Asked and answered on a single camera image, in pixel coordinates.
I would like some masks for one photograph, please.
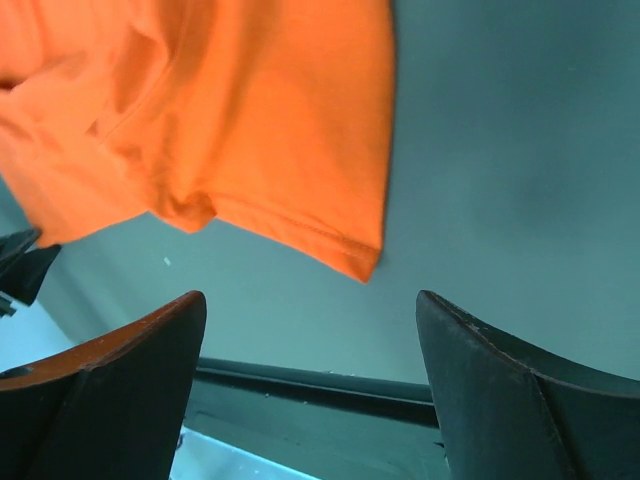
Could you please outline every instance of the gray wall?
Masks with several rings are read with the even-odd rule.
[[[67,245],[41,301],[84,340],[200,289],[203,355],[423,382],[426,288],[640,379],[638,18],[631,0],[397,0],[387,243],[369,285],[220,222],[188,236],[145,216]]]

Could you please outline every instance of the orange t-shirt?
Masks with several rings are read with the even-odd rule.
[[[218,217],[371,276],[388,0],[6,0],[0,46],[0,173],[42,246]]]

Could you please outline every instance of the orange fabric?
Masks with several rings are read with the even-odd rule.
[[[0,45],[0,172],[42,245],[218,217],[369,279],[387,0],[5,0]]]

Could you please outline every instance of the black object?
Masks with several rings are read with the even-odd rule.
[[[202,358],[196,379],[438,428],[428,385]]]
[[[427,385],[201,359],[185,425],[323,480],[449,478]]]
[[[199,292],[0,374],[3,480],[166,480],[204,335]]]
[[[36,299],[60,245],[28,251],[40,236],[36,229],[0,238],[0,317],[13,315],[11,300],[31,305]]]
[[[640,382],[549,353],[433,292],[420,343],[456,480],[640,478]]]

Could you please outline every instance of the white surface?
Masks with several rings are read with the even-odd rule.
[[[0,318],[0,372],[74,346],[38,301],[31,307],[12,306],[18,311]]]
[[[314,480],[188,428],[176,452],[171,480]]]

